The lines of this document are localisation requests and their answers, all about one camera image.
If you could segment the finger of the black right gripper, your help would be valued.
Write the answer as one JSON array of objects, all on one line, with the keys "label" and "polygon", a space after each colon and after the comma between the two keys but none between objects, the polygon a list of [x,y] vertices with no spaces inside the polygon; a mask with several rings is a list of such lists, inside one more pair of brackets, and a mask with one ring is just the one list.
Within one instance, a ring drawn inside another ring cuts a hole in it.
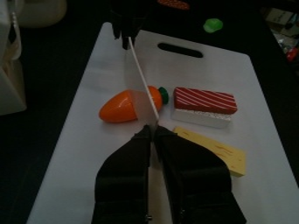
[{"label": "finger of the black right gripper", "polygon": [[135,41],[147,16],[147,0],[129,0],[126,10],[126,48]]},{"label": "finger of the black right gripper", "polygon": [[126,28],[123,23],[126,22],[127,8],[123,0],[110,0],[111,6],[111,24],[114,29],[114,35],[117,39],[126,39]]}]

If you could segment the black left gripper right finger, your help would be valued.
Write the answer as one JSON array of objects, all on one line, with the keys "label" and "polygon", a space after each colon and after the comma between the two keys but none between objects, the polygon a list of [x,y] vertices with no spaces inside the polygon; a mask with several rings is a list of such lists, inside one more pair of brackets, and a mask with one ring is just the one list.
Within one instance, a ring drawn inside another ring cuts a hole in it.
[{"label": "black left gripper right finger", "polygon": [[163,126],[154,133],[154,145],[163,165],[173,224],[247,224],[223,160]]}]

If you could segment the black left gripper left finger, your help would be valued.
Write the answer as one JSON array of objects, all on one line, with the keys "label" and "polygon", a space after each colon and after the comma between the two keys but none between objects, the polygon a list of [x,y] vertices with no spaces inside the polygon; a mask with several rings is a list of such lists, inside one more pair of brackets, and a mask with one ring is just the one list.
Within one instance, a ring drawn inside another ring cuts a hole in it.
[{"label": "black left gripper left finger", "polygon": [[149,126],[109,156],[97,176],[91,224],[149,224]]}]

